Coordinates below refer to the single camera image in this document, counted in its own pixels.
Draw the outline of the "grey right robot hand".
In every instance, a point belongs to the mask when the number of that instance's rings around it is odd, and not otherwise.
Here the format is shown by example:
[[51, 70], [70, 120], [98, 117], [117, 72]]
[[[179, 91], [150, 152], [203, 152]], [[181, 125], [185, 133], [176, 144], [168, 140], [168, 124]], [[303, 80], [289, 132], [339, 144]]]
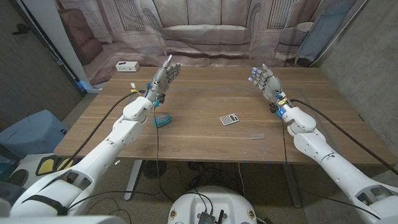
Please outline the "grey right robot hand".
[[274, 72], [262, 64], [262, 69], [252, 68], [252, 76], [248, 80], [263, 92], [263, 96], [270, 102], [270, 111], [281, 118], [292, 106], [284, 93], [280, 80]]

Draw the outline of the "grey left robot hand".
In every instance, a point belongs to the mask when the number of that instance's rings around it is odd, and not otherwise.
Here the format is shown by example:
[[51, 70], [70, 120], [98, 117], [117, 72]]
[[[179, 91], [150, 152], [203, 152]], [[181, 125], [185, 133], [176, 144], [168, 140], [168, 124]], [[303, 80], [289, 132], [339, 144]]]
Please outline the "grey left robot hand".
[[169, 85], [180, 74], [181, 64], [171, 64], [172, 55], [158, 69], [152, 81], [147, 84], [147, 91], [144, 97], [153, 102], [156, 106], [165, 101], [165, 92], [169, 89]]

